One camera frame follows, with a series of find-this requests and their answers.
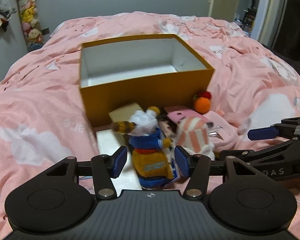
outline pink card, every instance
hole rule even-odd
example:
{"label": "pink card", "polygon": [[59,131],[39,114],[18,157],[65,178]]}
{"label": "pink card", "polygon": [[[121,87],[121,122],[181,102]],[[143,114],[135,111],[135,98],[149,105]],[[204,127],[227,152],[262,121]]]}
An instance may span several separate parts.
{"label": "pink card", "polygon": [[167,106],[163,109],[168,113],[167,117],[176,124],[178,124],[181,120],[189,116],[199,117],[205,122],[211,122],[208,118],[202,116],[201,114],[197,113],[192,109],[189,109],[186,106]]}

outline bed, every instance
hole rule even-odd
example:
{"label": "bed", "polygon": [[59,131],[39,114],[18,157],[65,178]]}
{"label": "bed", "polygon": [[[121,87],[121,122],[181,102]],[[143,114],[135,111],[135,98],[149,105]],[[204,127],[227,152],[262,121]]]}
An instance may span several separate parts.
{"label": "bed", "polygon": [[[177,34],[215,68],[211,110],[237,132],[233,149],[275,145],[281,140],[250,141],[247,131],[300,116],[300,76],[234,23],[144,12],[63,22],[0,82],[0,239],[11,232],[4,201],[13,189],[66,156],[86,161],[99,154],[78,89],[81,44],[151,33]],[[91,179],[80,182],[93,192]],[[211,178],[209,190],[220,183]],[[289,230],[300,238],[300,179],[286,184],[298,201]]]}

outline knitted doll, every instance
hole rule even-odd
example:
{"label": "knitted doll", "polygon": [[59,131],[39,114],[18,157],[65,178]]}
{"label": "knitted doll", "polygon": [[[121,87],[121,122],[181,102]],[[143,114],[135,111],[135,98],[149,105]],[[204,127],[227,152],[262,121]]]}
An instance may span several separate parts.
{"label": "knitted doll", "polygon": [[197,93],[194,97],[194,109],[200,113],[205,114],[210,110],[211,107],[211,94],[207,91],[201,91]]}
{"label": "knitted doll", "polygon": [[170,163],[163,148],[169,148],[171,140],[160,139],[157,116],[160,111],[152,106],[146,112],[137,110],[129,121],[112,123],[112,130],[129,135],[133,146],[132,163],[137,173],[145,178],[165,176],[173,179]]}

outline small doll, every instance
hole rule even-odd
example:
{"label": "small doll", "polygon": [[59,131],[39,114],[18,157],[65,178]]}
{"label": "small doll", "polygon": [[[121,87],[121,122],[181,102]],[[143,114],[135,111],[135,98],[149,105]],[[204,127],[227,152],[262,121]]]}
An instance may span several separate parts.
{"label": "small doll", "polygon": [[159,108],[151,106],[146,112],[137,110],[129,121],[112,123],[112,130],[128,134],[132,151],[132,163],[137,173],[145,178],[174,175],[167,156],[161,150],[169,148],[170,138],[160,139],[157,116]]}

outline plush toy collection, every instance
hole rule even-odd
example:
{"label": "plush toy collection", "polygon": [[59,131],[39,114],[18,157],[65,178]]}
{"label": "plush toy collection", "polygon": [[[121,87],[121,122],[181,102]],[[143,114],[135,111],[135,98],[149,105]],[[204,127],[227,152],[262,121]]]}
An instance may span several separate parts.
{"label": "plush toy collection", "polygon": [[44,44],[36,1],[37,0],[18,0],[22,30],[29,51],[40,49]]}

